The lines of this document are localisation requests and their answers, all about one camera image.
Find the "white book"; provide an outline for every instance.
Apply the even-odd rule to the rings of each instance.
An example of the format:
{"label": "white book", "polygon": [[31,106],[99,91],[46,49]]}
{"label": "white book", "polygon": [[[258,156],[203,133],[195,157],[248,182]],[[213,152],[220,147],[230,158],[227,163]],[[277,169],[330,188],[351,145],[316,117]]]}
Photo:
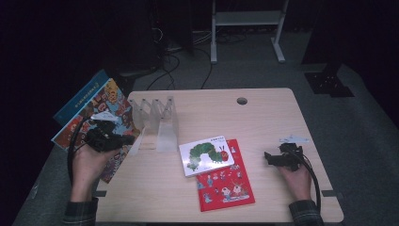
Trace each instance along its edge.
{"label": "white book", "polygon": [[234,164],[229,146],[223,136],[181,144],[179,150],[186,177]]}

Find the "gray carpet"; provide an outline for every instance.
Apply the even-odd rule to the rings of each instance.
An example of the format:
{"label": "gray carpet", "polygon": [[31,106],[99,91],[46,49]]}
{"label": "gray carpet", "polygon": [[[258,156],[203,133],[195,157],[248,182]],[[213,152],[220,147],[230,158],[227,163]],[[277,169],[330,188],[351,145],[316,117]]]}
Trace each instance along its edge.
{"label": "gray carpet", "polygon": [[[218,63],[205,89],[290,88],[293,90],[312,138],[344,213],[338,225],[397,225],[399,215],[399,132],[365,88],[360,76],[346,66],[338,72],[355,97],[331,98],[313,94],[304,73],[323,65],[301,65],[310,33],[283,33],[281,49],[286,62],[277,62],[270,34],[248,35],[234,45],[217,46]],[[208,45],[199,45],[209,53]],[[199,50],[174,54],[179,67],[150,89],[200,89],[210,70],[209,58]],[[177,63],[166,57],[165,67]],[[138,78],[134,90],[145,90],[162,70]],[[66,154],[53,149],[14,225],[57,225],[69,198]]]}

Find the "book cover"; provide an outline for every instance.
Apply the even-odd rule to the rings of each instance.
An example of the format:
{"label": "book cover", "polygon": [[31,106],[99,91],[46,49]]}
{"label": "book cover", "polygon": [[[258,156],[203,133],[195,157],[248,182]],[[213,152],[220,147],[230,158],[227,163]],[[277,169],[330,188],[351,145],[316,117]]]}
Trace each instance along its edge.
{"label": "book cover", "polygon": [[[54,115],[54,119],[64,125],[52,138],[52,141],[67,152],[73,132],[79,122],[84,117],[90,117],[104,111],[118,117],[118,120],[115,121],[116,126],[112,131],[114,134],[130,135],[136,140],[140,131],[135,128],[133,123],[132,110],[116,82],[109,78],[104,70],[101,70]],[[93,120],[87,120],[83,123],[78,132],[75,148],[85,143],[88,130],[96,126],[97,124]],[[132,145],[123,146],[120,152],[108,161],[100,177],[103,181],[106,183],[111,181],[131,147]]]}
{"label": "book cover", "polygon": [[223,136],[182,144],[179,145],[179,150],[186,177],[234,164],[234,159]]}
{"label": "book cover", "polygon": [[227,143],[234,164],[196,176],[201,212],[255,203],[238,142],[230,139]]}

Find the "metal stand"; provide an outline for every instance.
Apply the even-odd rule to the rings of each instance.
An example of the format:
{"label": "metal stand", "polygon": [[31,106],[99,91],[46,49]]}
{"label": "metal stand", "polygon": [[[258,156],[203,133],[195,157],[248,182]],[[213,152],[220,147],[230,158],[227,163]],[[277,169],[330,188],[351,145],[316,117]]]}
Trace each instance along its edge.
{"label": "metal stand", "polygon": [[279,38],[289,0],[284,0],[282,10],[274,11],[236,11],[236,12],[216,12],[215,0],[212,4],[212,41],[211,41],[211,62],[217,63],[216,52],[216,27],[220,25],[266,25],[277,24],[276,37],[272,38],[273,48],[276,52],[279,63],[284,63],[285,58],[279,47]]}

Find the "dark sleeve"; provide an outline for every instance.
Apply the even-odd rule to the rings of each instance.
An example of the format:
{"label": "dark sleeve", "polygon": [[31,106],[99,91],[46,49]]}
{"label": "dark sleeve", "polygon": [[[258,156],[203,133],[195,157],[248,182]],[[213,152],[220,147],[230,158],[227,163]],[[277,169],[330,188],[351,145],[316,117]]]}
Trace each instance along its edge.
{"label": "dark sleeve", "polygon": [[97,198],[91,202],[68,202],[63,225],[95,225],[98,202]]}
{"label": "dark sleeve", "polygon": [[291,215],[296,226],[324,225],[314,201],[297,201],[290,204]]}

